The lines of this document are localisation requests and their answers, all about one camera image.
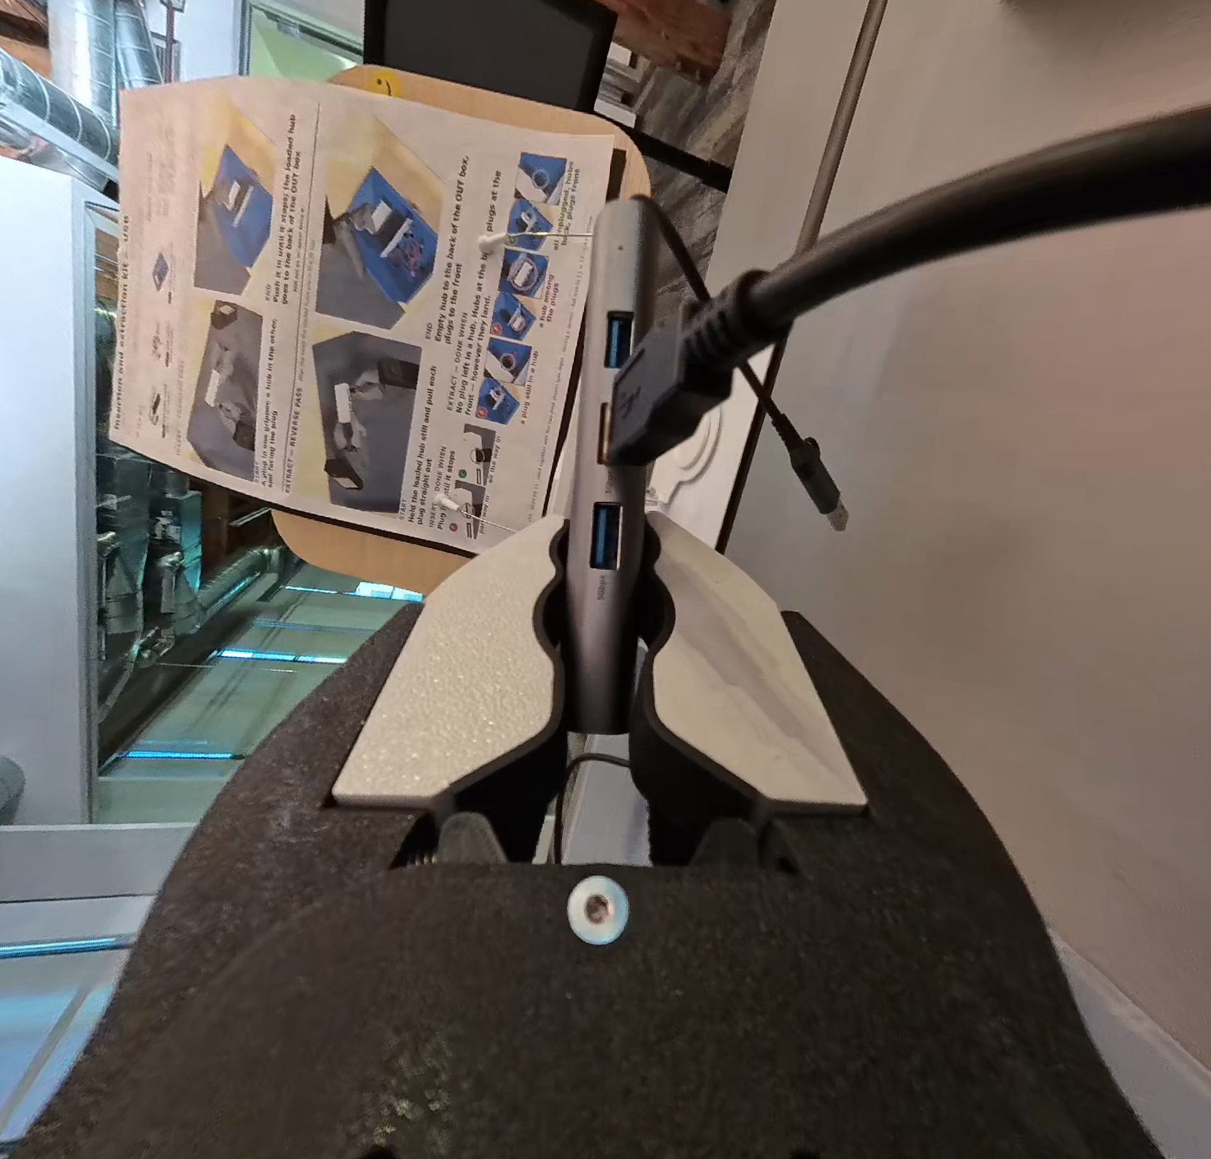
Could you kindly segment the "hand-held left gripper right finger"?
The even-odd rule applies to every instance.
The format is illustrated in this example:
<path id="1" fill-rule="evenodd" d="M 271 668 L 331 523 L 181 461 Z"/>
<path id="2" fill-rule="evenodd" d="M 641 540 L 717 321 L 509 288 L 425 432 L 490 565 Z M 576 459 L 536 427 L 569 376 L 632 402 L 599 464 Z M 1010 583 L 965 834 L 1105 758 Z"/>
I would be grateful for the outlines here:
<path id="1" fill-rule="evenodd" d="M 690 860 L 718 825 L 856 819 L 868 795 L 779 607 L 713 546 L 646 517 L 630 713 L 652 860 Z"/>

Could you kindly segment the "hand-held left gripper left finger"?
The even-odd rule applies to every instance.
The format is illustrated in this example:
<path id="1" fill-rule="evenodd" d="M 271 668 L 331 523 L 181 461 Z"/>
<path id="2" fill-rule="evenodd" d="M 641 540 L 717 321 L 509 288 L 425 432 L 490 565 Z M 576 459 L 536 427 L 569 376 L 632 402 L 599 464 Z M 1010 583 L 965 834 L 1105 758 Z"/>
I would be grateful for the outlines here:
<path id="1" fill-rule="evenodd" d="M 486 818 L 509 858 L 533 858 L 568 761 L 568 521 L 545 517 L 427 598 L 331 788 L 340 807 L 438 827 Z"/>

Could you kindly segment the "dark usb connector with cable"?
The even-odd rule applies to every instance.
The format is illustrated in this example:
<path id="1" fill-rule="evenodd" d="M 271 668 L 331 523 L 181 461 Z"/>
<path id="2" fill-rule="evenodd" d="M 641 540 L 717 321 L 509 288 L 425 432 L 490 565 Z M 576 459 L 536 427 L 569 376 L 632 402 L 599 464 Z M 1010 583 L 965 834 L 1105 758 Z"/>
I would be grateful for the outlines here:
<path id="1" fill-rule="evenodd" d="M 569 723 L 623 733 L 629 721 L 644 571 L 649 465 L 687 441 L 729 396 L 732 369 L 688 365 L 691 318 L 653 322 L 653 273 L 667 248 L 692 261 L 656 203 L 610 202 L 591 240 L 579 417 L 568 500 L 564 660 Z"/>

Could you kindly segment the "white stand base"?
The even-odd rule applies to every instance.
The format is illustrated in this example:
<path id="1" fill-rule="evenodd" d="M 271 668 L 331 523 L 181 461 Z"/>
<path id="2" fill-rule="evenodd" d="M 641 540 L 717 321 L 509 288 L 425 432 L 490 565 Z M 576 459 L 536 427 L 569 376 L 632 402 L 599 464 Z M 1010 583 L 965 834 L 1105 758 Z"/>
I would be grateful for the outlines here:
<path id="1" fill-rule="evenodd" d="M 645 484 L 645 509 L 649 513 L 667 514 L 677 494 L 706 473 L 719 445 L 719 430 L 721 413 L 711 411 L 691 438 L 659 457 Z"/>

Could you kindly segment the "printed instruction sheet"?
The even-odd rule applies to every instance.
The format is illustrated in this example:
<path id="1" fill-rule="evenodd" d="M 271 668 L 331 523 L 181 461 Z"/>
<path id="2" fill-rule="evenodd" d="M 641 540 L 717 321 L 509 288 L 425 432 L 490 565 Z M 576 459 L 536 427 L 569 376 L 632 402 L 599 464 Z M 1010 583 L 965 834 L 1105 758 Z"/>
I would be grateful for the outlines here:
<path id="1" fill-rule="evenodd" d="M 544 517 L 611 133 L 283 78 L 121 121 L 114 441 L 456 553 Z"/>

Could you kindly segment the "black-framed sign stand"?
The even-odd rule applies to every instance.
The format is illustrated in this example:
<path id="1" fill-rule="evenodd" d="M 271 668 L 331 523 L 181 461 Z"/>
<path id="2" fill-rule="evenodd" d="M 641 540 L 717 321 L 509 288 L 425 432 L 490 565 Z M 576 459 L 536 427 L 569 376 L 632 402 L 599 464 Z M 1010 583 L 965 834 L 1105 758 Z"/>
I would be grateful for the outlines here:
<path id="1" fill-rule="evenodd" d="M 591 114 L 615 25 L 596 0 L 365 0 L 364 61 Z"/>

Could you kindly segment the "metal air duct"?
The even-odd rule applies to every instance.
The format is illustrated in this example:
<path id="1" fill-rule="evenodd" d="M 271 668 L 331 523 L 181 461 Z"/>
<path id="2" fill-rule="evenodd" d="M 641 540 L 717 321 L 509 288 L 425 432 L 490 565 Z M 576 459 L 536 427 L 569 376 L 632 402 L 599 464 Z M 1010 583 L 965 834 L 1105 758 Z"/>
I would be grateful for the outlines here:
<path id="1" fill-rule="evenodd" d="M 50 74 L 3 49 L 3 153 L 113 194 L 119 97 L 165 82 L 144 0 L 11 2 L 44 20 Z M 184 11 L 184 0 L 161 2 L 168 17 Z"/>

